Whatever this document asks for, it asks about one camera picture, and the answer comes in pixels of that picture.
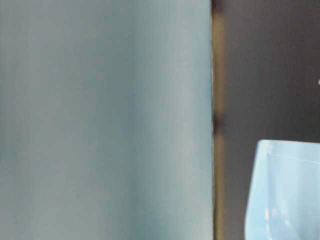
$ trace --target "blue partition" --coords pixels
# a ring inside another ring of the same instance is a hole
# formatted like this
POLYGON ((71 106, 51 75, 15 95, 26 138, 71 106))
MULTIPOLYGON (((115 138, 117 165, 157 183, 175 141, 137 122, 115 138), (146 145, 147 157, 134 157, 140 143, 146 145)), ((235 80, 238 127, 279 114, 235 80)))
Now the blue partition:
POLYGON ((0 0, 0 235, 212 239, 209 0, 0 0))

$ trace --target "dark gray wall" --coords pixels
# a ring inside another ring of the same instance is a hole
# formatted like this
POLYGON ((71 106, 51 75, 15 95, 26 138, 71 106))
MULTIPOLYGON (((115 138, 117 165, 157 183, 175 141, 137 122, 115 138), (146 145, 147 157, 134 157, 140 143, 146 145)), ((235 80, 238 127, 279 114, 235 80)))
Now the dark gray wall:
POLYGON ((259 139, 320 142, 320 2, 227 0, 225 239, 243 239, 259 139))

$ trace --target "light blue wall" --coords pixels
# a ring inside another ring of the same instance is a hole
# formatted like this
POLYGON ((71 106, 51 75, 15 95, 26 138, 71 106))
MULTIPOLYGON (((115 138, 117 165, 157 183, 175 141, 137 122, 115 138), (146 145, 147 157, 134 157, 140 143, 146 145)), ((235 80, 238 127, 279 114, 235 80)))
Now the light blue wall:
POLYGON ((0 0, 6 240, 209 240, 209 0, 0 0))

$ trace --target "gray background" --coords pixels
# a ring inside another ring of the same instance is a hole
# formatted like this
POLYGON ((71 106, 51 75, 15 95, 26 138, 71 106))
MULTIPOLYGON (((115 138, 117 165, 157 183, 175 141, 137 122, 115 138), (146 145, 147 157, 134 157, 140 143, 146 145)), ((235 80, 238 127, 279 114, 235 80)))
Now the gray background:
POLYGON ((320 2, 226 0, 226 240, 244 239, 256 143, 320 142, 320 2))
POLYGON ((212 238, 209 3, 0 0, 0 238, 212 238))

